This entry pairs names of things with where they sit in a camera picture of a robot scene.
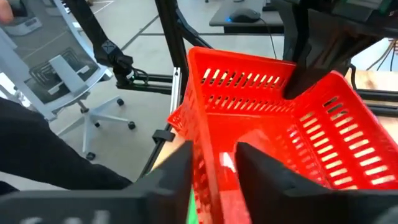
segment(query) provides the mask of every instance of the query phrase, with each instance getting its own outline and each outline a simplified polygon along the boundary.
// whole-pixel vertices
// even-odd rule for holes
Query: office chair
[[[83,104],[90,89],[113,74],[95,62],[92,48],[78,33],[61,0],[26,1],[25,6],[44,22],[26,35],[14,35],[0,26],[0,68],[48,121],[55,120],[63,108],[77,104],[83,116],[58,135],[83,125],[83,152],[88,160],[93,160],[90,140],[101,121],[135,128],[134,122],[103,113],[112,104],[124,104],[119,96],[96,108]]]

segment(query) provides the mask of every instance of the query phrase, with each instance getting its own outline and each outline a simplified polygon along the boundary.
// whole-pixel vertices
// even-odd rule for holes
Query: black clamp
[[[152,139],[155,141],[155,143],[158,143],[160,141],[171,142],[174,140],[174,137],[174,133],[166,130],[156,130],[155,133],[152,135]]]

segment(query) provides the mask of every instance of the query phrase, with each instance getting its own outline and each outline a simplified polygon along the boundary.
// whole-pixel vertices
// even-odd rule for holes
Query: red plastic basket
[[[195,47],[188,64],[169,122],[194,143],[200,223],[250,223],[234,169],[238,141],[332,189],[398,189],[397,145],[341,75],[285,100],[291,63]]]

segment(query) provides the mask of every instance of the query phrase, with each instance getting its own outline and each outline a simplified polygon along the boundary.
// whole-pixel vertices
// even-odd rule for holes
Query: person's arm
[[[121,190],[132,184],[112,170],[82,158],[44,123],[0,123],[1,172],[69,190]]]

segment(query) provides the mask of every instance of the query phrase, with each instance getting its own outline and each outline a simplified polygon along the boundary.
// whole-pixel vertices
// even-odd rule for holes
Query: wooden table
[[[349,81],[351,72],[348,72],[346,79]],[[368,88],[375,90],[396,90],[398,91],[398,72],[372,72],[372,71],[356,71],[356,86],[358,88]],[[380,123],[389,132],[395,142],[398,142],[398,118],[378,117]],[[152,169],[161,164],[171,153],[173,153],[182,143],[184,139],[176,134],[174,141],[166,142],[157,157]]]

